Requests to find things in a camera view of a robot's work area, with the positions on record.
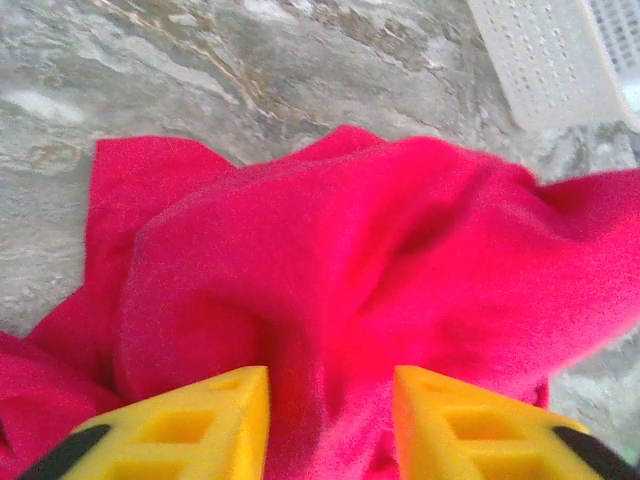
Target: gray marble surface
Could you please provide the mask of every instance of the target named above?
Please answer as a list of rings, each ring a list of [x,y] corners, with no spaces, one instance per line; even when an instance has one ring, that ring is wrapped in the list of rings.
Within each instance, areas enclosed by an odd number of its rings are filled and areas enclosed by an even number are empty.
[[[435,135],[544,181],[636,167],[621,125],[526,133],[463,0],[0,0],[0,322],[81,280],[94,141],[198,139],[265,162],[341,123]],[[632,459],[640,332],[554,383],[553,408]]]

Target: white plastic basket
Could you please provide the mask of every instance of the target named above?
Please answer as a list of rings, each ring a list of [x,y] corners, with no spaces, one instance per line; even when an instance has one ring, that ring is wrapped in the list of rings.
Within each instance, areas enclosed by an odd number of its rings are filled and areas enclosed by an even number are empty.
[[[469,0],[518,124],[640,131],[640,0]]]

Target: pink towel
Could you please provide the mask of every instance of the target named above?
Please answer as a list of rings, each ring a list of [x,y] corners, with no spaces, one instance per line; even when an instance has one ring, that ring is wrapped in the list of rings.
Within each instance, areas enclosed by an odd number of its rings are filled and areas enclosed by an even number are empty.
[[[343,127],[236,169],[192,140],[98,142],[83,285],[0,335],[0,478],[95,414],[267,365],[266,479],[397,479],[391,378],[544,406],[640,313],[640,171],[540,186],[430,138]]]

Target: red fabric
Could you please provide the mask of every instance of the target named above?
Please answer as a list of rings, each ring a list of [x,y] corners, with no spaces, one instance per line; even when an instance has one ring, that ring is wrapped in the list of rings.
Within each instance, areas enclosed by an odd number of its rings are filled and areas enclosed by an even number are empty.
[[[270,369],[267,479],[395,479],[393,367],[532,404],[640,310],[640,171],[522,167],[351,127],[240,170],[202,145],[97,145],[84,284],[0,337],[0,476],[86,418]]]

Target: black rubber tip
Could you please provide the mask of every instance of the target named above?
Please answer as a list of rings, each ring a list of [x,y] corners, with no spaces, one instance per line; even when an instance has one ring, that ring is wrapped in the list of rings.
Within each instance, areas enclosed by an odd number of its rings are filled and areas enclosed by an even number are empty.
[[[569,427],[553,432],[603,480],[640,480],[640,474],[597,438]]]
[[[18,480],[58,480],[104,437],[111,427],[96,425],[69,435]]]

